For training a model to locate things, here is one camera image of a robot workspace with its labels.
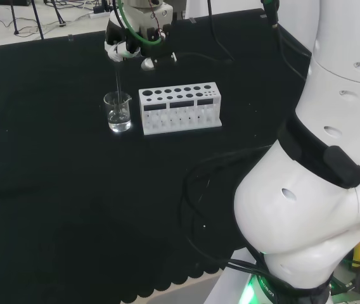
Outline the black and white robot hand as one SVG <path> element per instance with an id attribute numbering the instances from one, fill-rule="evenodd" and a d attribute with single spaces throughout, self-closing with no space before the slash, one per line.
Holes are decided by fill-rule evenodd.
<path id="1" fill-rule="evenodd" d="M 164 1 L 112 1 L 105 52 L 116 67 L 142 58 L 144 71 L 177 63 L 171 44 L 173 7 Z"/>

